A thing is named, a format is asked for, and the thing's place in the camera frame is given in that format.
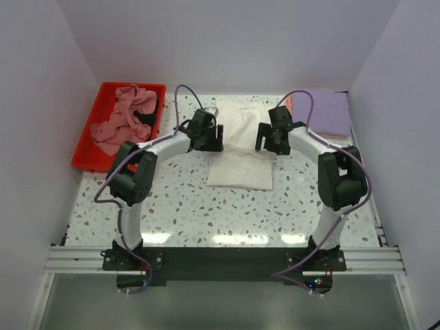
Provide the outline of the white t-shirt red print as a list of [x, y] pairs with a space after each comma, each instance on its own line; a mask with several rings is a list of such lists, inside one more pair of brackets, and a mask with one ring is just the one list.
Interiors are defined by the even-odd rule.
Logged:
[[255, 150], [259, 124], [270, 122], [269, 107], [261, 102], [220, 100], [216, 108], [217, 123], [223, 125], [223, 151], [211, 154], [206, 184], [271, 191], [272, 156]]

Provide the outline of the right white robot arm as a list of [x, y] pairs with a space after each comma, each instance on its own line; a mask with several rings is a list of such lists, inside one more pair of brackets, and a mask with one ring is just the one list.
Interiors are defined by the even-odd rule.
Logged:
[[308, 264], [322, 270], [331, 261], [329, 252], [340, 247], [348, 215], [371, 197], [370, 179], [355, 146], [342, 147], [315, 134], [304, 122], [294, 122], [287, 107], [270, 109], [270, 123], [258, 125], [255, 149], [277, 155], [298, 151], [318, 167], [318, 195], [323, 204], [318, 225], [309, 237], [309, 251], [289, 271]]

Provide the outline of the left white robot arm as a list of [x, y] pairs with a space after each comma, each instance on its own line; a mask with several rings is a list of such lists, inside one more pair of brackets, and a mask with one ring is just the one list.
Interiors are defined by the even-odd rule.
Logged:
[[106, 182], [118, 207], [117, 236], [103, 252], [104, 270], [146, 268], [140, 228], [142, 203], [148, 197], [158, 164], [191, 151], [222, 152], [223, 125], [213, 112], [198, 109], [164, 137], [125, 142], [116, 154]]

